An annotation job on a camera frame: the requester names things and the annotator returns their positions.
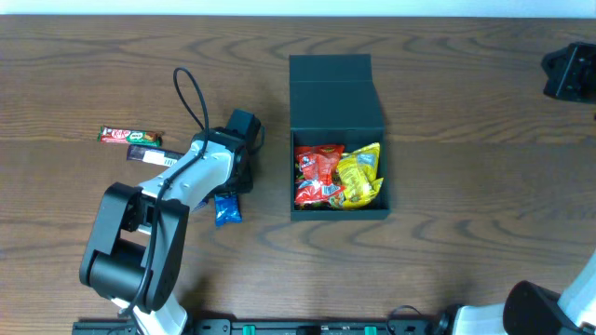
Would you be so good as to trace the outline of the red candy bag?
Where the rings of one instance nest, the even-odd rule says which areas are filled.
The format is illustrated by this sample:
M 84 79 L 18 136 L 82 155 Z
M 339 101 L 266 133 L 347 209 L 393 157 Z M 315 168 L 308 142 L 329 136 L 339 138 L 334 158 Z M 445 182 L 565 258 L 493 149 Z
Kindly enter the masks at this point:
M 341 183 L 333 180 L 344 149 L 342 144 L 294 148 L 294 165 L 299 171 L 299 176 L 295 179 L 295 205 L 328 202 L 345 189 Z

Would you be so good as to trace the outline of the blue Oreo cookie pack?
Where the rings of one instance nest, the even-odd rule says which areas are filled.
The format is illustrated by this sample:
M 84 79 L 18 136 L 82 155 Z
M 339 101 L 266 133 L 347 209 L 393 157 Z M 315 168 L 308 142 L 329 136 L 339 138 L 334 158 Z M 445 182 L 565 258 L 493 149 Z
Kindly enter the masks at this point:
M 238 196 L 236 194 L 217 194 L 215 200 L 215 226 L 227 223 L 242 223 Z

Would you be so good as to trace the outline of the dark green box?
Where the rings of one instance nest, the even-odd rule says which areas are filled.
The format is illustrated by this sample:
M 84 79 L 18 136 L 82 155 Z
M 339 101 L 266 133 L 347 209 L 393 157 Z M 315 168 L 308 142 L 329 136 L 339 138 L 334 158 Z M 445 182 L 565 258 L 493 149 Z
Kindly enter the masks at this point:
M 297 146 L 343 144 L 353 152 L 380 144 L 378 176 L 384 179 L 380 194 L 366 207 L 354 210 L 302 210 L 294 205 L 293 221 L 381 221 L 391 211 L 391 181 L 387 172 L 386 126 L 373 83 L 368 54 L 290 56 L 290 163 Z

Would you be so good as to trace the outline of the yellow candy bag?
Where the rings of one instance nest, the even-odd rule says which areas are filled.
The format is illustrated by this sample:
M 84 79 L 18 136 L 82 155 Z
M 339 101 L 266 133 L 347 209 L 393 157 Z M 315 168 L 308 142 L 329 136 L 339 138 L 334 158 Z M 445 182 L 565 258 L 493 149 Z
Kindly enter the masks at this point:
M 384 180 L 377 177 L 380 153 L 380 143 L 374 142 L 342 154 L 337 172 L 345 187 L 345 200 L 339 209 L 363 208 L 379 194 Z

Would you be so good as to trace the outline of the Haribo gummy bag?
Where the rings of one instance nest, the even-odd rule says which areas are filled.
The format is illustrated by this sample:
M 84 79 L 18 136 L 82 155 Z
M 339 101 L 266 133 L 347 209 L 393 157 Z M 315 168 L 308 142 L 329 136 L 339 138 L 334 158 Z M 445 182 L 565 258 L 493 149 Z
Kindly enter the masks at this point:
M 345 186 L 337 172 L 337 163 L 332 164 L 329 182 L 308 179 L 300 165 L 294 165 L 294 205 L 300 210 L 339 209 L 342 206 Z

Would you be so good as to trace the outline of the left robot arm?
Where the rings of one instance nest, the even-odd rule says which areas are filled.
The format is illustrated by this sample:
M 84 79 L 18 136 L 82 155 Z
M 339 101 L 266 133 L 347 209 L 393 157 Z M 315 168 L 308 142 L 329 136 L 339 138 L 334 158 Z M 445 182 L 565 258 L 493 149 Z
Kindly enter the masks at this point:
M 225 127 L 206 128 L 175 164 L 137 186 L 104 193 L 79 269 L 80 282 L 119 307 L 121 321 L 79 321 L 75 334 L 191 334 L 190 315 L 173 289 L 188 217 L 223 193 L 252 188 L 249 159 L 264 137 L 254 115 L 233 111 Z

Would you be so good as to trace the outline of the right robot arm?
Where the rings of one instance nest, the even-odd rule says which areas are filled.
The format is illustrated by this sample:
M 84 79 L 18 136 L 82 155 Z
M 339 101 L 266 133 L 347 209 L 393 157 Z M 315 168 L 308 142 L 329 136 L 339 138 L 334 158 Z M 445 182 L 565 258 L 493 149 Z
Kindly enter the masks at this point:
M 574 42 L 544 56 L 543 93 L 555 100 L 595 102 L 595 46 Z M 505 302 L 458 306 L 444 313 L 433 334 L 595 335 L 595 258 L 563 293 L 529 281 L 516 284 Z

